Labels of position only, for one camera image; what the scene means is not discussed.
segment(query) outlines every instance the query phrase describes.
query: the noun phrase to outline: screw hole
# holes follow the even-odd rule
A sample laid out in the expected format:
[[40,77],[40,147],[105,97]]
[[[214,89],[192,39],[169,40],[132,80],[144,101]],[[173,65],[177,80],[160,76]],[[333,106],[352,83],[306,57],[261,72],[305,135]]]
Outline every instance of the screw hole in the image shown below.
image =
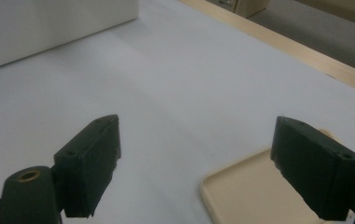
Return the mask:
[[18,178],[18,181],[23,183],[23,182],[29,182],[32,181],[40,176],[40,171],[38,170],[32,170],[24,173]]

